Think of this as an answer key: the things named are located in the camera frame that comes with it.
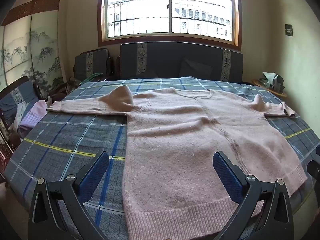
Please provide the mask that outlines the large wooden framed window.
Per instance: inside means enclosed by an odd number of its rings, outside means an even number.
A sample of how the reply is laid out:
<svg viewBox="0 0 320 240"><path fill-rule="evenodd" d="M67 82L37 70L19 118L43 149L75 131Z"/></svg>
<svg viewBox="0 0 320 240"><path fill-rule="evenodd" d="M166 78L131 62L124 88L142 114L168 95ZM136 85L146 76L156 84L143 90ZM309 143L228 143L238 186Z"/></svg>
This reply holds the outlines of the large wooden framed window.
<svg viewBox="0 0 320 240"><path fill-rule="evenodd" d="M241 50L241 0L98 0L98 44L174 41Z"/></svg>

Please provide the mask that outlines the lilac folded clothes pile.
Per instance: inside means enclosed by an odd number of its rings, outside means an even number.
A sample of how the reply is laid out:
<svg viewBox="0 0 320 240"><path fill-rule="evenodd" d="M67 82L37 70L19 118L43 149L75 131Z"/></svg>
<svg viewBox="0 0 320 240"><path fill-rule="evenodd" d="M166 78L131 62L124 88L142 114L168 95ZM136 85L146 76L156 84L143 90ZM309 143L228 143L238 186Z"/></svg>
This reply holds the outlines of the lilac folded clothes pile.
<svg viewBox="0 0 320 240"><path fill-rule="evenodd" d="M21 102L17 105L13 130L17 132L21 139L24 139L47 114L47 107L45 100L36 100L29 103Z"/></svg>

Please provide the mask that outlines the painted landscape folding screen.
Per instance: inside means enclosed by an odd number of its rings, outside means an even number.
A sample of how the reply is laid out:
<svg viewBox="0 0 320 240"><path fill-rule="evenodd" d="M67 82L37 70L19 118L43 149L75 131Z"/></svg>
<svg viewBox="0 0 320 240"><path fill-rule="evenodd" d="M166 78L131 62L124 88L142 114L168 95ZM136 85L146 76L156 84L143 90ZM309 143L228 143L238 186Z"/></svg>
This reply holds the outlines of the painted landscape folding screen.
<svg viewBox="0 0 320 240"><path fill-rule="evenodd" d="M9 11L1 24L1 88L27 76L48 96L63 83L59 4L60 0L32 0Z"/></svg>

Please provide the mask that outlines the pink knitted sweater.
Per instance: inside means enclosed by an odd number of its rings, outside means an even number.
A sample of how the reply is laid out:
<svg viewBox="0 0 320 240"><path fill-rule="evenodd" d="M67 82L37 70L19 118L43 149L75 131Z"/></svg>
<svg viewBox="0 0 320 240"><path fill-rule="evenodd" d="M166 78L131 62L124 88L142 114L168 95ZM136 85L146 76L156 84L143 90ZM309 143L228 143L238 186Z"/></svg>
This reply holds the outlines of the pink knitted sweater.
<svg viewBox="0 0 320 240"><path fill-rule="evenodd" d="M281 102L219 90L165 88L55 102L54 112L127 117L122 196L130 239L193 239L219 232L236 210L217 173L222 151L260 181L282 179L293 194L307 177L268 116L294 116Z"/></svg>

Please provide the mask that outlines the dark wall switch plate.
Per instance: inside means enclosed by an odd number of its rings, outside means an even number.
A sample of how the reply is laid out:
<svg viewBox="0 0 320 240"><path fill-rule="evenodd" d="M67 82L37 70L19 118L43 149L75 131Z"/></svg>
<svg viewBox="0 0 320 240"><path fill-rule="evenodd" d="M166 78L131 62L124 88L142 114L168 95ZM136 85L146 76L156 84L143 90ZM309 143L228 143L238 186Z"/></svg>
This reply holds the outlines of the dark wall switch plate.
<svg viewBox="0 0 320 240"><path fill-rule="evenodd" d="M293 26L291 24L285 24L285 35L293 36Z"/></svg>

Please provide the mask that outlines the dark sofa backrest cushion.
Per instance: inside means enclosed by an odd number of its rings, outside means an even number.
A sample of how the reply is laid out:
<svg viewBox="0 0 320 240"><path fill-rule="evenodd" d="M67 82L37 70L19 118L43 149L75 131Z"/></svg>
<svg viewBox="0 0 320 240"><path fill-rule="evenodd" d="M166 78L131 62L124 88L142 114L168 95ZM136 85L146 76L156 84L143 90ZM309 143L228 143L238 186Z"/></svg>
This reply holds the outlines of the dark sofa backrest cushion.
<svg viewBox="0 0 320 240"><path fill-rule="evenodd" d="M120 78L178 78L241 83L242 53L187 42L138 42L120 46Z"/></svg>

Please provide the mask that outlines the blue plaid bed sheet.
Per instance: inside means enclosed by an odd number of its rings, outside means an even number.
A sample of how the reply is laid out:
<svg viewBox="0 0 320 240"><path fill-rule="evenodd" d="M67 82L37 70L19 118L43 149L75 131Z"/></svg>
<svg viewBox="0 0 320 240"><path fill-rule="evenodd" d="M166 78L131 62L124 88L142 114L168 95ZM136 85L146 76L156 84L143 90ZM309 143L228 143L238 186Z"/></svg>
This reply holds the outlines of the blue plaid bed sheet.
<svg viewBox="0 0 320 240"><path fill-rule="evenodd" d="M263 88L240 83L199 80L194 77L173 79L131 79L90 82L69 94L65 100L95 98L127 85L133 94L148 90L174 87L188 90L221 90L253 100L260 95L265 102L280 103L275 95ZM293 118L268 118L295 150L306 172L319 138L298 115ZM4 177L16 198L29 209L37 179L56 181L69 172L77 172L97 153L107 151L111 171L102 181L85 208L98 223L108 239L129 239L123 213L121 179L126 150L126 121L124 116L94 117L48 113L33 128L11 157ZM294 210L295 239L300 239L313 223L318 211L316 181L308 175L307 181L291 197Z"/></svg>

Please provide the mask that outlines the small wooden side table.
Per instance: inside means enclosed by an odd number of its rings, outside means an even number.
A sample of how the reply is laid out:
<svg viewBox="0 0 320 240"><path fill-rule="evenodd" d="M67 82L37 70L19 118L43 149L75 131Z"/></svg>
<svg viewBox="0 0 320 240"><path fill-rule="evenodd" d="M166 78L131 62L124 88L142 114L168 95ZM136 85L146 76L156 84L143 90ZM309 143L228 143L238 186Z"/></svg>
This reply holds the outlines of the small wooden side table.
<svg viewBox="0 0 320 240"><path fill-rule="evenodd" d="M267 91L269 91L270 93L274 94L275 96L277 96L277 97L279 97L279 98L287 98L287 94L276 92L276 91L274 91L273 89L268 88L268 87L266 87L265 85L263 85L263 83L260 82L260 81L257 80L257 79L253 79L253 80L252 80L252 83L253 83L255 86L258 86L258 87L261 87L261 88L266 89Z"/></svg>

